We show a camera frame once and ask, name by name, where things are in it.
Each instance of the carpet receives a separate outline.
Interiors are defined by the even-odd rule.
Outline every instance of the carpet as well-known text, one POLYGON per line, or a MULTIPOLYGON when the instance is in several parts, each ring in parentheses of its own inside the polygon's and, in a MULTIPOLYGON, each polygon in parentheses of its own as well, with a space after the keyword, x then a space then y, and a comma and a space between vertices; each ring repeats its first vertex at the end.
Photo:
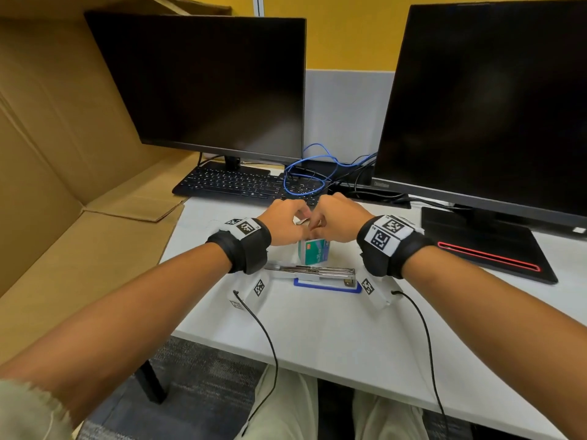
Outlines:
MULTIPOLYGON (((77 440, 232 440, 246 421, 265 364, 171 337, 151 359, 168 390, 151 403, 130 377, 84 423, 77 440)), ((444 439, 440 414, 426 411, 430 440, 444 439)), ((471 440, 450 418, 451 440, 471 440)))

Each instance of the pants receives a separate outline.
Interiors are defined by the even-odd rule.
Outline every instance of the pants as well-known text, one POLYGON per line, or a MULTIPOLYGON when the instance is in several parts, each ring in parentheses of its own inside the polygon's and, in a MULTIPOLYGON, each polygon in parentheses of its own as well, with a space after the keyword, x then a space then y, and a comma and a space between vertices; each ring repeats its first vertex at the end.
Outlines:
MULTIPOLYGON (((271 390, 274 377, 275 367, 268 365, 255 389, 251 414, 271 390)), ((367 392, 355 391, 353 422, 355 440, 428 440, 420 408, 367 392)), ((316 440, 317 379, 280 369, 275 391, 241 436, 245 426, 235 440, 316 440)))

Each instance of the hand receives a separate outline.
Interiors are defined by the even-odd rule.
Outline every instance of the hand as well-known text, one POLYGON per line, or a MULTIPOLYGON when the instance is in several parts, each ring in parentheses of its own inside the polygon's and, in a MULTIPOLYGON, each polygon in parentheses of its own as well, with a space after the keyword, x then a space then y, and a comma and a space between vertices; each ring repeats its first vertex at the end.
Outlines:
POLYGON ((267 225, 271 233, 271 245, 288 245, 302 239, 310 239, 308 227, 296 225, 293 221, 294 216, 306 219, 310 215, 310 208, 303 199, 275 199, 257 219, 267 225))
POLYGON ((341 193, 323 195, 310 217, 312 239, 350 242, 357 239, 364 223, 374 216, 358 203, 345 198, 341 193))

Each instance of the yellow partition panel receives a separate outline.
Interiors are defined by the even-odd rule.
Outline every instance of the yellow partition panel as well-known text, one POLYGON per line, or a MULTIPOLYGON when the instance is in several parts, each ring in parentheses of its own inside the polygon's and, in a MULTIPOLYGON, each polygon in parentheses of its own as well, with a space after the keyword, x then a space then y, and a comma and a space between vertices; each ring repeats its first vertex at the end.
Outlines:
POLYGON ((412 4, 502 0, 264 0, 268 17, 308 19, 306 66, 394 71, 412 4))
POLYGON ((253 16, 253 0, 195 0, 202 3, 210 3, 212 5, 231 6, 232 15, 237 16, 253 16))

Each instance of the person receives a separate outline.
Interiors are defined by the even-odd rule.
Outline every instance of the person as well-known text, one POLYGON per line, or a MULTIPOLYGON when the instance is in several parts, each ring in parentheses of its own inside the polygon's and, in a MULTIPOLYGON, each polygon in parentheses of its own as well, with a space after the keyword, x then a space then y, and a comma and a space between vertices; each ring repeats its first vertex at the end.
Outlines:
MULTIPOLYGON (((251 225, 266 230, 273 245, 309 236, 351 242, 375 219, 337 193, 321 197, 312 213, 303 200, 276 201, 251 225), (309 227, 294 225, 294 215, 310 217, 309 227)), ((213 242, 211 236, 143 273, 1 365, 2 438, 69 438, 72 426, 137 370, 217 281, 237 267, 249 268, 243 260, 252 258, 243 258, 238 244, 227 248, 227 238, 213 242)), ((587 328, 481 268, 421 245, 401 265, 396 262, 398 274, 567 438, 587 438, 587 328)), ((265 370, 257 403, 273 373, 272 367, 265 370)), ((280 370, 276 391, 239 437, 315 439, 317 416, 316 380, 280 370)), ((426 438, 418 409, 364 392, 355 395, 353 418, 357 439, 426 438)))

